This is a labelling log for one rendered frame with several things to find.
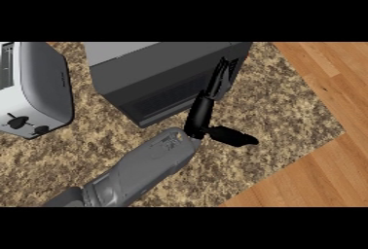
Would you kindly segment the silver toaster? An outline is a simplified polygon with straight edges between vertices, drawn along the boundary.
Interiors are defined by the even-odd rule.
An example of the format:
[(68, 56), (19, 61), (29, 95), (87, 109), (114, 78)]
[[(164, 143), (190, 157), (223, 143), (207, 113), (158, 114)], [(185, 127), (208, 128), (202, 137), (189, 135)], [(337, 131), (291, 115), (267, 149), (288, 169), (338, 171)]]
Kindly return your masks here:
[(74, 113), (65, 57), (46, 42), (0, 42), (0, 131), (32, 139)]

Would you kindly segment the dark grey microwave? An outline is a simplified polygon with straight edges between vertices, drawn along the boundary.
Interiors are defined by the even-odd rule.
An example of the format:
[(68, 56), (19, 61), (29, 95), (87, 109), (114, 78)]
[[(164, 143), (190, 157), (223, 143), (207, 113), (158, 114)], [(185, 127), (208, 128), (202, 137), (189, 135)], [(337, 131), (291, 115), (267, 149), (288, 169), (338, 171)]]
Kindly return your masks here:
[(86, 42), (86, 59), (97, 93), (139, 127), (190, 107), (226, 59), (235, 77), (248, 42)]

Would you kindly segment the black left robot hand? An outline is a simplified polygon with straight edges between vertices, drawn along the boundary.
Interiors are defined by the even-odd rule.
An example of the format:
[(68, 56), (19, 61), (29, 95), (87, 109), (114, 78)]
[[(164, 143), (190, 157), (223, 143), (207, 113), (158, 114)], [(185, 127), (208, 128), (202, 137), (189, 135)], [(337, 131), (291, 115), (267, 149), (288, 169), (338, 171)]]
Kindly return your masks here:
[(183, 132), (190, 138), (202, 139), (208, 134), (210, 138), (227, 145), (241, 147), (244, 145), (257, 145), (258, 140), (254, 136), (241, 133), (222, 125), (211, 126), (211, 114), (214, 102), (222, 99), (230, 88), (230, 63), (222, 57), (216, 66), (207, 89), (204, 89), (195, 97)]

